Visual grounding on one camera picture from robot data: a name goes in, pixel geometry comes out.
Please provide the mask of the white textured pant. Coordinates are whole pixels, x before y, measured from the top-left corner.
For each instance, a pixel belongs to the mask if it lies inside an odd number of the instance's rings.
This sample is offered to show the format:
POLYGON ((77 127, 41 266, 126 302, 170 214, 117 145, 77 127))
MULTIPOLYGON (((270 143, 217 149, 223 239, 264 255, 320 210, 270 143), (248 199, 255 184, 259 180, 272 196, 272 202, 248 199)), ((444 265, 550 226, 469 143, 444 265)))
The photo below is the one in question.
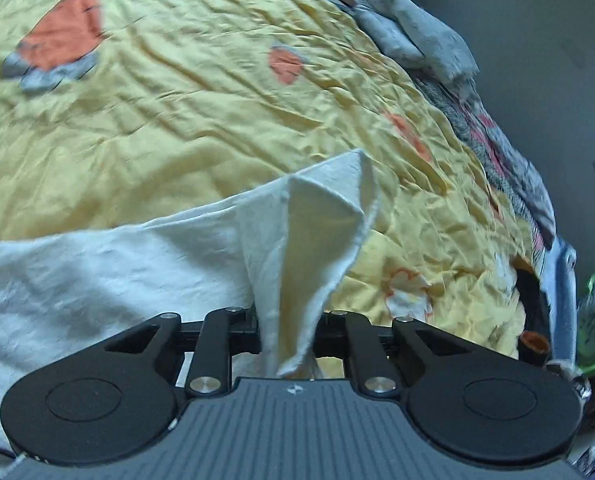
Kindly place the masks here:
POLYGON ((168 311, 254 308, 262 353, 238 370, 317 375, 317 322, 378 201, 369 157, 352 151, 138 226, 1 242, 0 402, 26 373, 168 311))

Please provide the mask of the multicoloured patterned blanket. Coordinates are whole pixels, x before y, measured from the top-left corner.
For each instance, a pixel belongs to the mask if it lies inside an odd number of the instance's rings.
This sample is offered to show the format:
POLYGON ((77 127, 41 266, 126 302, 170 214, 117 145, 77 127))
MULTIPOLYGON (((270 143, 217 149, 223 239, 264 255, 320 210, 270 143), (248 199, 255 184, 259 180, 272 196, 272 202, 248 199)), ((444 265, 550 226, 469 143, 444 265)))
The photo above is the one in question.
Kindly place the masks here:
MULTIPOLYGON (((332 2, 354 18, 358 0, 332 2)), ((557 360, 574 361, 577 255, 557 233, 555 210, 543 178, 488 114, 476 90, 476 77, 457 84, 443 84, 424 70, 405 70, 423 95, 442 110, 456 136, 480 160, 489 182, 510 200, 514 213, 529 224, 540 288, 549 307, 551 354, 557 360)))

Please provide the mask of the yellow orange patterned bedsheet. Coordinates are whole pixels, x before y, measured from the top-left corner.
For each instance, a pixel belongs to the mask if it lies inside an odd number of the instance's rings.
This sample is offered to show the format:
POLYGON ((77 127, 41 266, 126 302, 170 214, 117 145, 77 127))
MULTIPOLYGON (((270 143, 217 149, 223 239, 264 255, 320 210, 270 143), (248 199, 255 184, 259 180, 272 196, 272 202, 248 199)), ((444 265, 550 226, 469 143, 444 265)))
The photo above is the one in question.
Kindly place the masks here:
POLYGON ((115 228, 359 148, 380 208, 335 293, 375 322, 417 285, 427 322, 507 356, 525 220, 408 74, 327 0, 0 0, 0 241, 115 228), (37 96, 2 62, 63 2, 96 2, 98 63, 37 96))

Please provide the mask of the grey folded cloth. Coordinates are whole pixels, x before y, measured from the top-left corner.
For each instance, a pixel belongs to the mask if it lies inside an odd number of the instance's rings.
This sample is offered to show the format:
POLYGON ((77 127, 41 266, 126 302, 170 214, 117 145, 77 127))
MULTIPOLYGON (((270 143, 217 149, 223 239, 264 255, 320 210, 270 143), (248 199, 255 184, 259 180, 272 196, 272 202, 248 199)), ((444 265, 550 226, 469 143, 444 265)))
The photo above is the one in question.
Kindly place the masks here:
POLYGON ((405 68, 424 70, 443 84, 480 72, 465 39, 411 0, 358 0, 354 18, 383 54, 405 68))

